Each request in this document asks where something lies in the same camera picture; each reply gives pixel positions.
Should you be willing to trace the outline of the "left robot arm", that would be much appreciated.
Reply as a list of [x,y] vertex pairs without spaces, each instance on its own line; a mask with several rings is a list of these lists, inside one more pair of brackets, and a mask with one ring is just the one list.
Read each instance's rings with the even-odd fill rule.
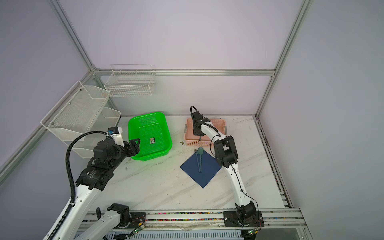
[[73,140],[65,157],[71,196],[66,207],[44,237],[46,240],[74,239],[84,217],[113,177],[117,167],[126,158],[133,157],[140,152],[140,139],[123,141],[118,144],[118,140],[115,138],[107,137],[95,146],[91,163],[80,173],[78,179],[74,180],[70,155],[73,146],[78,141],[79,138]]

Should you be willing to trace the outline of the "green plastic basket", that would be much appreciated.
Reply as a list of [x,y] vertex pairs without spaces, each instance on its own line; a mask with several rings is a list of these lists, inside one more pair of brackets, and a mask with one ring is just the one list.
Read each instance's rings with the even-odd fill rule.
[[[136,116],[128,122],[129,139],[140,139],[140,152],[132,157],[136,161],[148,161],[167,155],[172,146],[166,117],[161,112]],[[150,144],[150,138],[156,143]]]

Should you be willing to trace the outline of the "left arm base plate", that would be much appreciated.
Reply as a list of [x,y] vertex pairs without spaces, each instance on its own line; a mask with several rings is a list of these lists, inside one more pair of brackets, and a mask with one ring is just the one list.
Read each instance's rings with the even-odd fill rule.
[[129,217],[123,217],[123,221],[119,223],[119,229],[136,229],[145,224],[146,213],[144,212],[130,212]]

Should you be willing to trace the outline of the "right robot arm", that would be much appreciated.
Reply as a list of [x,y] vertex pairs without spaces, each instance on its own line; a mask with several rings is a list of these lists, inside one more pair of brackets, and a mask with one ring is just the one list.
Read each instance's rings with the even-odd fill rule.
[[250,197],[240,175],[238,165],[238,152],[235,140],[227,136],[213,126],[210,119],[199,117],[192,118],[193,134],[195,136],[207,136],[214,145],[214,158],[218,165],[228,174],[236,197],[236,221],[241,227],[250,226],[259,219],[259,206],[255,199]]

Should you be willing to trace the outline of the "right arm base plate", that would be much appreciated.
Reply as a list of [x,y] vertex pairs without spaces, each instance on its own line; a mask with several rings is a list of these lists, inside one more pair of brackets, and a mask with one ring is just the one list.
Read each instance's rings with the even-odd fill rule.
[[264,227],[264,219],[262,213],[257,211],[255,214],[247,214],[244,218],[238,215],[237,211],[224,211],[224,225],[225,227]]

